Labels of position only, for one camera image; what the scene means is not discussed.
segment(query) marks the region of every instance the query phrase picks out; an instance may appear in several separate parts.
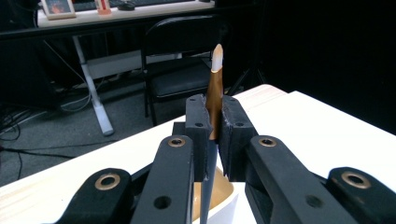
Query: chair backrest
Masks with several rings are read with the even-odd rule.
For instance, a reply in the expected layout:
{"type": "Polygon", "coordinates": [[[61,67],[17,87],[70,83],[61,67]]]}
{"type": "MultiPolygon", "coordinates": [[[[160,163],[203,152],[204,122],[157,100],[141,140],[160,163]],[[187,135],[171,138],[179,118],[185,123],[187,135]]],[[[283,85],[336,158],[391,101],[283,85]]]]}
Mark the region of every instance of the chair backrest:
{"type": "Polygon", "coordinates": [[[230,24],[217,15],[170,18],[146,32],[142,55],[213,50],[217,44],[228,42],[230,33],[230,24]]]}

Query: white table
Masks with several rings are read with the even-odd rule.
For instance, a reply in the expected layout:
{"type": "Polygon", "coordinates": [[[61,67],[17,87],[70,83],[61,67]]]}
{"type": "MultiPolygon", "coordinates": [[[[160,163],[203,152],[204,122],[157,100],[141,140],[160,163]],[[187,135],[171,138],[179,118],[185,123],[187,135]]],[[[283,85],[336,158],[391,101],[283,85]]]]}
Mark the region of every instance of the white table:
{"type": "MultiPolygon", "coordinates": [[[[235,98],[259,134],[282,140],[310,171],[327,177],[332,168],[351,166],[396,191],[396,136],[297,91],[261,85],[235,98]]],[[[152,162],[172,126],[167,122],[0,188],[0,223],[56,221],[93,173],[108,167],[134,173],[152,162]]],[[[243,184],[235,188],[240,195],[233,223],[255,223],[243,184]]]]}

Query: chair leg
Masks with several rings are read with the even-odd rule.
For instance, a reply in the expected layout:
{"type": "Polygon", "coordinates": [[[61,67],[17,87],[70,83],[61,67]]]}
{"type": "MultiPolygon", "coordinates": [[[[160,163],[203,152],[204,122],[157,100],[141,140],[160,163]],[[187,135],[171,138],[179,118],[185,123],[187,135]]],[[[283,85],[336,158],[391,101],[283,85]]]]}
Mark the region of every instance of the chair leg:
{"type": "Polygon", "coordinates": [[[148,103],[149,103],[149,110],[151,112],[151,120],[152,120],[152,126],[157,126],[157,117],[155,115],[155,110],[154,110],[154,103],[152,102],[151,96],[148,96],[148,103]]]}

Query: desk leg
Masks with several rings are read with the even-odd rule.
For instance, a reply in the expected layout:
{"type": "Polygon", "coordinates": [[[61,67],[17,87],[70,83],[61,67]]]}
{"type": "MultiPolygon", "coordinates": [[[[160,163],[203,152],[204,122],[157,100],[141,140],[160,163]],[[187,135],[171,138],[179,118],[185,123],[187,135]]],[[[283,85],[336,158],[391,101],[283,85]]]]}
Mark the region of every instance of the desk leg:
{"type": "Polygon", "coordinates": [[[84,54],[82,53],[81,45],[79,44],[78,41],[78,36],[73,36],[73,41],[78,53],[79,63],[81,65],[82,72],[84,73],[84,77],[87,81],[88,89],[91,93],[93,109],[95,110],[96,117],[98,118],[100,124],[100,128],[102,129],[102,133],[103,135],[111,135],[114,133],[114,130],[113,127],[111,126],[110,120],[108,119],[105,108],[100,102],[99,96],[96,92],[96,88],[93,83],[90,70],[88,68],[87,62],[85,61],[84,54]]]}

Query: floor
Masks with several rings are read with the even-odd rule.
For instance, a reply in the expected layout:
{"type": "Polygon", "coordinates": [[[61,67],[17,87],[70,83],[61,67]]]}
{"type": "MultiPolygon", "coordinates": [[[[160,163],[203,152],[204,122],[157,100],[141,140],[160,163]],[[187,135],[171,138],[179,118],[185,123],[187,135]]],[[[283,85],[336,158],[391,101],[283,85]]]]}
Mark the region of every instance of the floor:
{"type": "MultiPolygon", "coordinates": [[[[115,130],[110,136],[102,135],[83,86],[68,94],[62,109],[19,108],[10,114],[21,118],[0,130],[0,187],[152,127],[144,116],[143,83],[133,74],[107,79],[97,88],[115,130]]],[[[183,115],[184,105],[184,99],[156,104],[159,124],[183,115]]]]}

